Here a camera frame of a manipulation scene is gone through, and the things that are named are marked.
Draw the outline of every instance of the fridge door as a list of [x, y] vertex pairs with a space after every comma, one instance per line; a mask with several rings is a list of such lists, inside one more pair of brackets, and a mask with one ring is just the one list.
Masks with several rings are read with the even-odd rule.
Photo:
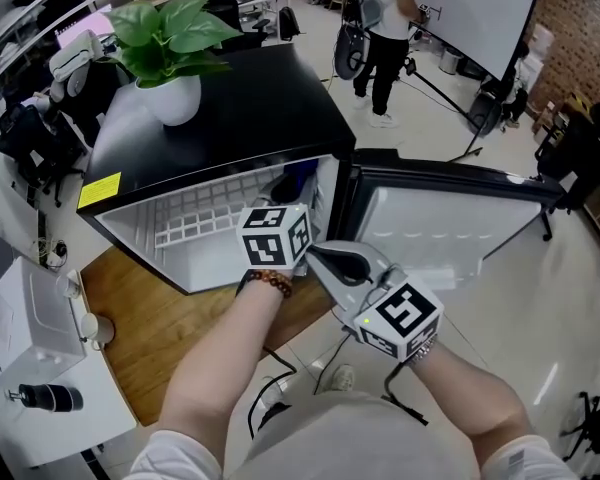
[[470, 165], [403, 160], [358, 150], [335, 215], [335, 237], [366, 242], [433, 290], [453, 290], [522, 231], [563, 190]]

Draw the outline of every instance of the wire shelf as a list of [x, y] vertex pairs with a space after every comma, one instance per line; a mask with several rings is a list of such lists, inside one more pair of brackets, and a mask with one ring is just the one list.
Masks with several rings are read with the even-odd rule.
[[234, 229], [242, 209], [262, 187], [282, 174], [282, 167], [196, 185], [156, 200], [155, 247], [164, 249]]

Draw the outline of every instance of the green leaves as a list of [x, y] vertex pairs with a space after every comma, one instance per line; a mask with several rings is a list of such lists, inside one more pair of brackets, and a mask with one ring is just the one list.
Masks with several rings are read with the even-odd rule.
[[118, 38], [112, 57], [138, 77], [142, 88], [229, 70], [205, 50], [241, 32], [202, 11], [208, 1], [172, 0], [160, 12], [149, 2], [133, 2], [111, 11], [107, 17]]
[[166, 73], [160, 44], [151, 40], [144, 46], [123, 48], [118, 59], [135, 76], [143, 80], [160, 80]]
[[182, 32], [200, 13], [209, 0], [171, 0], [160, 10], [160, 22], [164, 37]]
[[160, 27], [160, 15], [149, 2], [132, 2], [106, 16], [116, 36], [129, 46], [144, 46]]
[[181, 32], [171, 37], [169, 48], [178, 53], [197, 52], [239, 35], [241, 32], [226, 25], [220, 18], [200, 12]]

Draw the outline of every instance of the black pants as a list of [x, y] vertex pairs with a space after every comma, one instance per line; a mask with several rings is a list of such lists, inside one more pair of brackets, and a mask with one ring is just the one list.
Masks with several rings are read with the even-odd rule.
[[367, 94], [367, 85], [373, 68], [376, 68], [376, 78], [373, 82], [373, 112], [384, 115], [387, 112], [387, 102], [391, 94], [391, 86], [404, 66], [409, 41], [407, 39], [388, 39], [369, 32], [371, 40], [367, 62], [362, 72], [353, 80], [356, 96]]
[[505, 103], [502, 105], [502, 117], [503, 119], [512, 119], [517, 121], [527, 108], [527, 101], [529, 101], [529, 94], [524, 89], [519, 89], [516, 93], [516, 99], [512, 103]]

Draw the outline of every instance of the person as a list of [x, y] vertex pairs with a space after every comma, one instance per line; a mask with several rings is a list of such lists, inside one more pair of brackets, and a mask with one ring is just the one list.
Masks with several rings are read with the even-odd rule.
[[[398, 78], [409, 53], [409, 22], [422, 22], [423, 13], [416, 0], [380, 0], [383, 4], [382, 20], [371, 27], [369, 52], [364, 68], [353, 80], [356, 109], [365, 108], [370, 101], [373, 108], [369, 124], [374, 128], [396, 128], [398, 120], [387, 113], [387, 102], [393, 82]], [[373, 68], [376, 76], [373, 94], [367, 96], [367, 85]]]
[[515, 55], [517, 61], [515, 65], [515, 80], [513, 88], [502, 105], [502, 119], [510, 128], [520, 128], [520, 116], [527, 108], [529, 101], [529, 72], [526, 71], [522, 63], [529, 56], [529, 47], [527, 43], [520, 41]]
[[518, 119], [527, 108], [529, 101], [529, 72], [524, 69], [523, 62], [529, 56], [529, 46], [520, 41], [516, 46], [513, 58], [514, 64], [509, 66], [502, 81], [488, 77], [482, 90], [491, 92], [502, 101], [502, 121], [510, 128], [519, 128]]
[[[231, 413], [255, 372], [282, 302], [278, 285], [248, 282], [182, 359], [167, 388], [159, 430], [127, 480], [222, 478]], [[485, 480], [576, 479], [547, 441], [534, 435], [520, 399], [504, 381], [433, 340], [418, 357], [409, 366], [471, 440]], [[451, 454], [437, 446], [425, 426], [389, 402], [352, 391], [353, 384], [352, 368], [341, 366], [330, 391], [292, 407], [282, 403], [274, 385], [263, 396], [271, 409], [232, 478], [458, 477]]]

